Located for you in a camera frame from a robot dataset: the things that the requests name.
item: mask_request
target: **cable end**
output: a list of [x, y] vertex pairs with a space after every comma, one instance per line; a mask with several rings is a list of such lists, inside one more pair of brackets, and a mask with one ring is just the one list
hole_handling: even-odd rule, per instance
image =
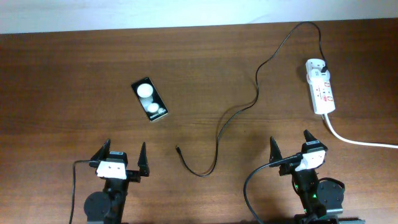
[[328, 65], [325, 64], [325, 66], [322, 68], [321, 72], [325, 73], [328, 70]]
[[176, 145], [175, 150], [177, 150], [177, 153], [181, 155], [181, 149], [180, 146]]

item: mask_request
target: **white cable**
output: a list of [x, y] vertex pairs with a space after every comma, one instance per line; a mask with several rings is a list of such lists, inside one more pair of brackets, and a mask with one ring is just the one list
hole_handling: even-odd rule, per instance
[[329, 128], [329, 130], [333, 133], [333, 135], [335, 135], [336, 138], [338, 138], [338, 139], [340, 139], [340, 140], [342, 140], [342, 141], [344, 141], [344, 142], [348, 142], [348, 143], [351, 143], [351, 144], [359, 144], [359, 145], [362, 145], [362, 146], [390, 147], [390, 148], [398, 149], [398, 146], [390, 145], [390, 144], [357, 142], [357, 141], [352, 141], [352, 140], [345, 139], [345, 138], [341, 137], [340, 135], [338, 135], [338, 134], [336, 133], [336, 131], [331, 127], [331, 124], [330, 124], [328, 115], [327, 115], [327, 114], [324, 114], [323, 117], [325, 118], [326, 123], [327, 123], [327, 125], [328, 125], [328, 128]]

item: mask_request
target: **power strip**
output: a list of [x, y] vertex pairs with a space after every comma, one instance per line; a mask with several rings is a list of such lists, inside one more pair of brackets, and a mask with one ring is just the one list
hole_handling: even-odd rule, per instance
[[325, 67], [326, 63], [321, 59], [310, 59], [305, 63], [305, 68], [307, 69], [307, 81], [310, 84], [312, 105], [315, 114], [322, 115], [323, 119], [326, 122], [329, 130], [332, 132], [336, 138], [348, 142], [351, 144], [359, 144], [362, 146], [376, 146], [376, 147], [390, 147], [394, 149], [398, 149], [398, 146], [391, 144], [380, 144], [380, 143], [368, 143], [368, 142], [358, 142], [352, 141], [349, 139], [345, 139], [341, 137], [339, 134], [331, 126], [328, 113], [334, 111], [336, 109], [335, 99], [333, 94], [331, 93], [330, 86], [330, 72]]
[[330, 72], [321, 72], [324, 66], [325, 62], [321, 59], [310, 59], [305, 63], [313, 110], [316, 114], [327, 114], [336, 109], [329, 81]]

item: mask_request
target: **wooden table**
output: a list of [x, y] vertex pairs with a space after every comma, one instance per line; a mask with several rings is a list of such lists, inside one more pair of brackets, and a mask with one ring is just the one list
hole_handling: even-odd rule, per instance
[[[398, 144], [398, 19], [317, 22], [331, 72], [342, 136]], [[342, 217], [398, 219], [398, 151], [347, 144], [315, 115], [305, 62], [320, 58], [317, 32], [302, 26], [259, 72], [257, 104], [223, 134], [219, 162], [206, 171], [215, 135], [254, 99], [254, 73], [296, 23], [169, 29], [100, 30], [0, 36], [0, 223], [66, 223], [72, 162], [105, 142], [137, 169], [147, 143], [150, 177], [131, 184], [129, 223], [239, 223], [253, 220], [243, 198], [249, 173], [269, 160], [269, 137], [283, 156], [299, 152], [308, 129], [330, 149], [319, 177], [346, 184]], [[150, 123], [130, 84], [151, 77], [170, 113]], [[256, 174], [249, 200], [264, 220], [303, 213], [290, 177]], [[77, 168], [74, 223], [104, 181]]]

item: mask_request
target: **white wall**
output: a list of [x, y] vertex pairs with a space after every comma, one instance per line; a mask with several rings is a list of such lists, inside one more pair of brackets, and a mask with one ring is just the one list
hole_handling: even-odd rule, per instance
[[0, 33], [398, 17], [398, 0], [0, 0]]

